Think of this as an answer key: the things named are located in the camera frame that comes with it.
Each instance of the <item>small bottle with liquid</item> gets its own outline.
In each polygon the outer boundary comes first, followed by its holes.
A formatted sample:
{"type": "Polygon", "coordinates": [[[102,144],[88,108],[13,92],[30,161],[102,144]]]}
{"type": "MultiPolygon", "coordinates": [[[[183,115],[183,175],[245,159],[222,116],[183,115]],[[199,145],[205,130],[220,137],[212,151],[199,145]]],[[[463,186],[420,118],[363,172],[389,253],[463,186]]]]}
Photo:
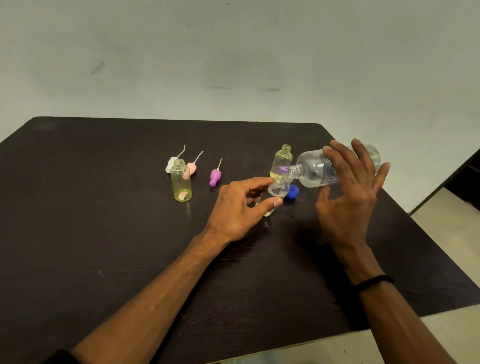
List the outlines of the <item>small bottle with liquid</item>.
{"type": "Polygon", "coordinates": [[[180,202],[186,202],[192,198],[192,181],[190,169],[183,159],[176,159],[170,170],[172,179],[173,197],[180,202]]]}
{"type": "MultiPolygon", "coordinates": [[[[365,145],[365,147],[372,158],[376,174],[382,165],[380,153],[372,145],[365,145]]],[[[338,182],[332,162],[324,155],[321,149],[300,154],[297,164],[290,166],[286,175],[292,179],[298,178],[305,187],[320,187],[338,182]]]]}
{"type": "Polygon", "coordinates": [[[287,172],[287,168],[292,164],[293,159],[291,150],[291,146],[283,144],[282,149],[275,153],[272,168],[270,169],[270,177],[280,178],[287,172]]]}
{"type": "MultiPolygon", "coordinates": [[[[259,203],[263,202],[264,200],[270,197],[280,197],[283,200],[285,196],[288,194],[288,192],[290,191],[291,182],[292,182],[292,179],[289,178],[288,176],[277,178],[275,182],[273,182],[270,186],[268,186],[268,189],[264,192],[263,196],[255,204],[255,206],[257,206],[259,203]]],[[[275,209],[274,208],[271,209],[264,216],[265,217],[270,216],[273,210],[275,209]]]]}

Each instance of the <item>clear plastic bottle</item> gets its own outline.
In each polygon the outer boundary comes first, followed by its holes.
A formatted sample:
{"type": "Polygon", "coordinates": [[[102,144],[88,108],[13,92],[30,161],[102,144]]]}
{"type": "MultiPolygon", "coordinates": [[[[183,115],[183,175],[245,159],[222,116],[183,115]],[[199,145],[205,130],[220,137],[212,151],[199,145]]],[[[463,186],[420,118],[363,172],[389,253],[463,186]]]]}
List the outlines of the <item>clear plastic bottle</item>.
{"type": "Polygon", "coordinates": [[[291,150],[291,146],[283,144],[282,149],[275,153],[272,168],[270,169],[270,177],[280,178],[287,172],[287,168],[292,164],[293,159],[291,150]]]}
{"type": "MultiPolygon", "coordinates": [[[[281,197],[283,200],[284,197],[288,194],[290,191],[290,183],[292,182],[291,178],[288,178],[288,176],[283,176],[282,178],[277,178],[275,182],[273,182],[270,186],[268,186],[268,189],[265,191],[264,195],[260,200],[255,204],[257,206],[259,203],[263,202],[264,200],[270,198],[270,197],[281,197]]],[[[270,216],[270,214],[273,212],[275,209],[271,209],[268,211],[264,216],[270,216]]]]}
{"type": "MultiPolygon", "coordinates": [[[[375,173],[382,165],[380,153],[372,145],[365,145],[373,164],[375,173]]],[[[286,173],[289,178],[298,178],[305,187],[319,187],[338,182],[332,162],[324,155],[321,149],[303,152],[297,159],[297,164],[290,166],[286,173]]]]}
{"type": "Polygon", "coordinates": [[[176,159],[170,170],[172,179],[173,197],[180,202],[186,202],[192,198],[192,181],[190,169],[183,159],[176,159]]]}

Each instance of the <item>black wristband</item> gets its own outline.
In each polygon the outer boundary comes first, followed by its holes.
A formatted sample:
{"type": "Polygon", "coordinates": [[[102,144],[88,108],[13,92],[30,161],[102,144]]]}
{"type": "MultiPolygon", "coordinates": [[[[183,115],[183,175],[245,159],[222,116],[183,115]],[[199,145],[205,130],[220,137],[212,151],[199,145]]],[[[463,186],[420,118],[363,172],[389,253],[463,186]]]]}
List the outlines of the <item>black wristband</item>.
{"type": "Polygon", "coordinates": [[[356,294],[359,294],[360,292],[370,288],[371,286],[378,284],[380,282],[390,282],[393,284],[394,280],[390,276],[382,275],[382,276],[376,276],[373,278],[370,278],[360,284],[357,284],[353,286],[353,290],[355,291],[356,294]]]}

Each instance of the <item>floor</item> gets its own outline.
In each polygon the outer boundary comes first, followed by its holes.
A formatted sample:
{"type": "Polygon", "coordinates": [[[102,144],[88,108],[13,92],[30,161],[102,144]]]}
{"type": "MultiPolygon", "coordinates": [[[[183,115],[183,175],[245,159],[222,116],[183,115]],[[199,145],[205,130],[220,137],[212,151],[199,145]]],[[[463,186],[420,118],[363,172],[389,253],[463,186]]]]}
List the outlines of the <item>floor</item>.
{"type": "MultiPolygon", "coordinates": [[[[412,218],[480,286],[480,211],[441,189],[412,218]]],[[[424,317],[458,364],[478,363],[480,305],[424,317]]],[[[370,330],[252,355],[224,364],[381,364],[370,330]]]]}

